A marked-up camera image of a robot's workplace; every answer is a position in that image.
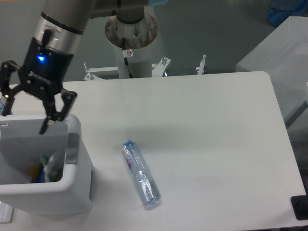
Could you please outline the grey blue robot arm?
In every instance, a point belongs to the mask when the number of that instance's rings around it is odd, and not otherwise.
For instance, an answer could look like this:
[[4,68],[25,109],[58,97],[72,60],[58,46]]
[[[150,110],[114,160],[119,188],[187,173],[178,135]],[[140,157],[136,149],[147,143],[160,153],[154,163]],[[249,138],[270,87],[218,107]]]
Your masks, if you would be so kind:
[[24,63],[0,66],[0,91],[9,115],[16,94],[23,91],[42,101],[46,117],[40,134],[69,114],[77,94],[63,88],[65,74],[90,19],[107,17],[105,35],[115,47],[120,78],[152,76],[150,46],[158,23],[146,6],[162,0],[48,0],[41,11]]

